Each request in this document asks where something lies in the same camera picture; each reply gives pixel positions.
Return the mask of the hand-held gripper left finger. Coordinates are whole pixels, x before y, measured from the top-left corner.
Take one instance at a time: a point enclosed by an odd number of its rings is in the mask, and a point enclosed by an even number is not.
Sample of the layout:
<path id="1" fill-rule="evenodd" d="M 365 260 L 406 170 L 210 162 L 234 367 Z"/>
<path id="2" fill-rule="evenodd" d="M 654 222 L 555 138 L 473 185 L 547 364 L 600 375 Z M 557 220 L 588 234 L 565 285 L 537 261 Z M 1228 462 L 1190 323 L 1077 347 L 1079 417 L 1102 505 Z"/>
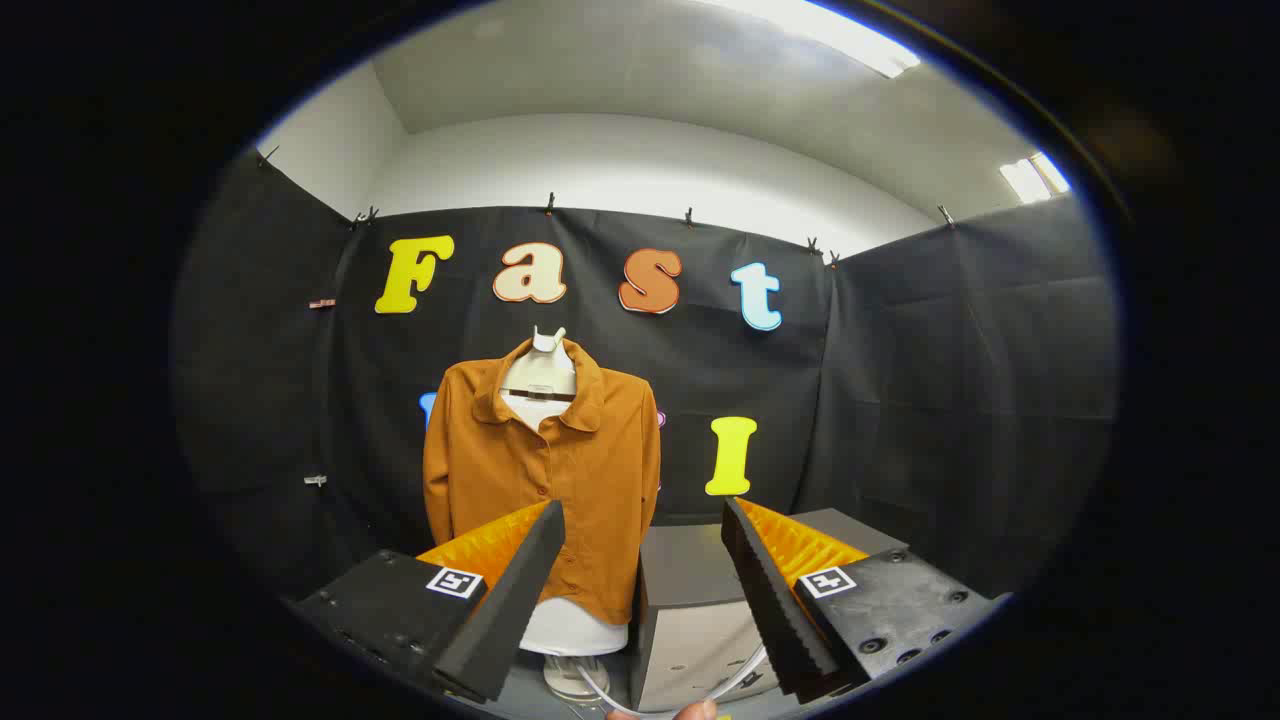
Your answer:
<path id="1" fill-rule="evenodd" d="M 498 700 L 566 538 L 543 501 L 410 556 L 380 550 L 294 605 L 338 650 L 422 693 Z"/>

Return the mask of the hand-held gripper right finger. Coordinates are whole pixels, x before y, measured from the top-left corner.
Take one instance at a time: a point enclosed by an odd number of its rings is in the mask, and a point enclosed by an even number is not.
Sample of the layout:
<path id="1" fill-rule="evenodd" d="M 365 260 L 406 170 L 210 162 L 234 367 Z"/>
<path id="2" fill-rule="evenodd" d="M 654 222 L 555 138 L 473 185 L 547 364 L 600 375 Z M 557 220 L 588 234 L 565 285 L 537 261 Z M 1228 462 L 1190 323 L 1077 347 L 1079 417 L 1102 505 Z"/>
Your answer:
<path id="1" fill-rule="evenodd" d="M 895 544 L 860 550 L 745 498 L 721 538 L 780 689 L 803 703 L 893 680 L 1001 605 Z"/>

